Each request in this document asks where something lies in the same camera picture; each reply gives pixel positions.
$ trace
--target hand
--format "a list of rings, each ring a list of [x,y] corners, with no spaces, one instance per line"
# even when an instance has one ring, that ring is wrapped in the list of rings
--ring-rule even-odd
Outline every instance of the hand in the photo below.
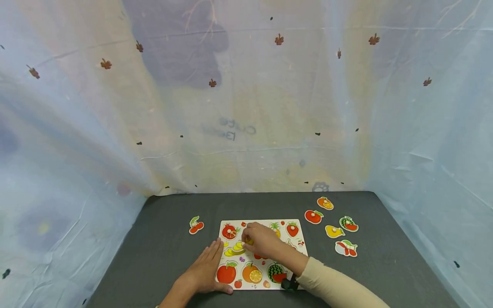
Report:
[[[272,229],[257,222],[246,225],[242,233],[243,248],[264,258],[279,260],[279,254],[288,246],[282,242]]]
[[[215,281],[223,247],[224,244],[221,239],[218,238],[213,241],[186,272],[178,278],[180,283],[191,286],[194,293],[220,291],[232,294],[233,288],[231,286]]]

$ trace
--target fabric backdrop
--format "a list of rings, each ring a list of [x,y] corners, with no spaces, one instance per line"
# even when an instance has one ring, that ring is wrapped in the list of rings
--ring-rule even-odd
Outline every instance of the fabric backdrop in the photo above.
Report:
[[[82,305],[145,196],[371,190],[487,307],[492,5],[4,1],[0,302]]]

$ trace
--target dark gray table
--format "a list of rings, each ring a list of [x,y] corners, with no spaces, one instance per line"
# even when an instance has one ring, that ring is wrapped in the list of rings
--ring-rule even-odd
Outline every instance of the dark gray table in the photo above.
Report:
[[[316,204],[326,196],[335,208]],[[321,210],[322,223],[304,219],[308,209]],[[205,223],[195,235],[188,233],[190,219],[200,215]],[[324,226],[337,226],[339,218],[352,217],[360,229],[346,232],[358,245],[358,257],[334,251],[336,240]],[[213,239],[221,220],[287,219],[301,221],[308,254],[365,285],[392,308],[455,308],[430,267],[407,239],[377,196],[370,192],[198,194],[150,198],[125,238],[98,289],[90,308],[154,308],[175,279]],[[327,307],[306,291],[236,291],[232,296],[195,296],[188,307],[259,308]]]

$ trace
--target red apple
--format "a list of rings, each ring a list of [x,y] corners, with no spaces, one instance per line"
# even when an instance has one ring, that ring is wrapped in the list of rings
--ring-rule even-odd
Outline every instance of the red apple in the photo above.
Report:
[[[314,225],[318,225],[322,221],[323,214],[319,211],[307,210],[305,212],[305,219]]]
[[[217,270],[217,281],[222,283],[231,283],[236,278],[236,268],[238,263],[234,261],[228,261],[226,265],[219,267]]]

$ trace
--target white puzzle board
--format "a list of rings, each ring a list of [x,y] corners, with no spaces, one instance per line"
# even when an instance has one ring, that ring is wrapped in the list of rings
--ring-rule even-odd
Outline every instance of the white puzzle board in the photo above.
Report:
[[[243,250],[241,246],[242,232],[250,222],[258,222],[273,229],[273,232],[279,232],[278,236],[283,242],[308,256],[298,219],[223,220],[219,237],[224,242],[224,248],[216,280],[231,285],[235,290],[282,290],[282,278],[291,279],[292,272],[273,260]]]

